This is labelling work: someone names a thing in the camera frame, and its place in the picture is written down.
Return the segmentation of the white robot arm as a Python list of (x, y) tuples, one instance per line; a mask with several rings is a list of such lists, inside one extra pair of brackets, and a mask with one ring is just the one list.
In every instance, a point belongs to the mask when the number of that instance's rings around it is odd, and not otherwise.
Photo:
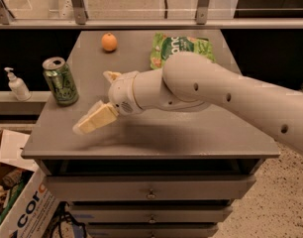
[(73, 126), (78, 135), (104, 127), (120, 115), (149, 109), (198, 111), (222, 107), (303, 155), (303, 92), (242, 76), (192, 52), (170, 56), (143, 72), (105, 71), (107, 103), (96, 102)]

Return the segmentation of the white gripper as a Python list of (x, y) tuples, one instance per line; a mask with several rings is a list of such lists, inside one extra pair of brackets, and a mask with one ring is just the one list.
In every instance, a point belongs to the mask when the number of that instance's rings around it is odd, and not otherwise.
[(95, 103), (73, 126), (72, 131), (77, 135), (85, 135), (113, 123), (119, 113), (124, 116), (142, 113), (143, 109), (137, 104), (134, 96), (134, 79), (138, 74), (137, 71), (104, 71), (104, 77), (110, 82), (108, 98), (112, 104), (102, 101)]

